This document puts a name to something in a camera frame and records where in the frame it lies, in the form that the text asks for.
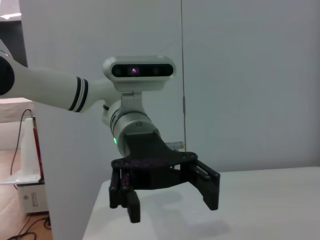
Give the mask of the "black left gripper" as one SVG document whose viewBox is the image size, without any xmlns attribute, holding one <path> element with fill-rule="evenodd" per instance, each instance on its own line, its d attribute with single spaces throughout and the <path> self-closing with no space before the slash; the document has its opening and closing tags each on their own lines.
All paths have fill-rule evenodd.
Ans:
<svg viewBox="0 0 320 240">
<path fill-rule="evenodd" d="M 221 175 L 199 161 L 195 153 L 170 149 L 156 133 L 125 135 L 124 146 L 126 155 L 111 162 L 109 207 L 126 208 L 131 223 L 141 221 L 135 190 L 164 189 L 189 182 L 211 211 L 219 208 Z"/>
</svg>

